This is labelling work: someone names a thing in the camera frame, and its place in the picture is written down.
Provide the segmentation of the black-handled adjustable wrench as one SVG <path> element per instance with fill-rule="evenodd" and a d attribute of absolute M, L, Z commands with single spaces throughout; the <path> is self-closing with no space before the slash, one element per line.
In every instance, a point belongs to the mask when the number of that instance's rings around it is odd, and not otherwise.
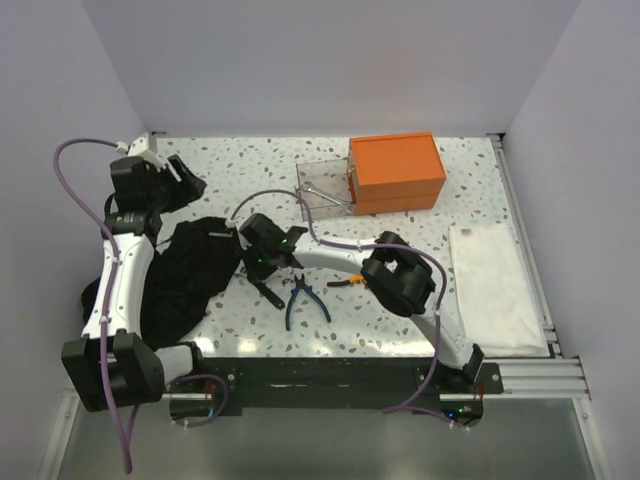
<path fill-rule="evenodd" d="M 246 279 L 276 309 L 283 310 L 285 308 L 285 302 L 272 289 L 270 289 L 264 281 L 259 283 L 251 283 L 247 279 L 245 268 L 241 268 L 238 272 L 235 273 L 235 275 Z"/>

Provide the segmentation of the large silver combination wrench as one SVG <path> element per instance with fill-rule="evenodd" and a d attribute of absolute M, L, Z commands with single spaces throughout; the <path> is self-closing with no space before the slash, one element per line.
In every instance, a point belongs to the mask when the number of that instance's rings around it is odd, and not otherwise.
<path fill-rule="evenodd" d="M 329 201 L 330 203 L 340 206 L 340 207 L 346 207 L 349 208 L 351 206 L 351 203 L 347 200 L 341 199 L 335 195 L 332 195 L 322 189 L 319 189 L 318 187 L 316 187 L 313 183 L 311 182 L 306 182 L 305 186 L 303 188 L 303 190 L 305 192 L 314 194 L 324 200 Z"/>

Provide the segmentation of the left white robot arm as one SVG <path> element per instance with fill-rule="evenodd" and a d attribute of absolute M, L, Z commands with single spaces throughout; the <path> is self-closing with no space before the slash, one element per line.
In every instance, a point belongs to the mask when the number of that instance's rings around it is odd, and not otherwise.
<path fill-rule="evenodd" d="M 62 363 L 90 412 L 156 402 L 168 384 L 200 390 L 207 368 L 192 342 L 153 349 L 142 338 L 144 287 L 161 216 L 200 199 L 206 183 L 177 155 L 157 167 L 141 156 L 110 165 L 115 211 L 103 218 L 103 269 L 92 313 Z"/>

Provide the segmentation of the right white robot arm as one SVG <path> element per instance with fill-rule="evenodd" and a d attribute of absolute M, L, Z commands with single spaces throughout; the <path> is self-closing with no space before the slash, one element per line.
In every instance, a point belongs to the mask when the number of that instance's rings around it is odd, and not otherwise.
<path fill-rule="evenodd" d="M 239 229 L 247 271 L 259 280 L 278 269 L 334 270 L 361 276 L 377 301 L 392 314 L 410 319 L 436 348 L 448 386 L 469 392 L 481 380 L 484 353 L 454 320 L 442 312 L 447 273 L 435 259 L 385 231 L 369 240 L 323 239 L 309 227 L 287 231 L 263 214 Z"/>

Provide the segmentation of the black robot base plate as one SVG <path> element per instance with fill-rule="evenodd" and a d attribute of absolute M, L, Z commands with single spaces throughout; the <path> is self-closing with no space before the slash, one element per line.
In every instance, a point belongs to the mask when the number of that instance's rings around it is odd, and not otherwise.
<path fill-rule="evenodd" d="M 204 417 L 223 405 L 239 416 L 249 408 L 383 410 L 419 390 L 431 364 L 427 357 L 205 358 L 200 371 L 225 381 L 229 398 L 209 379 L 170 384 L 170 413 Z"/>

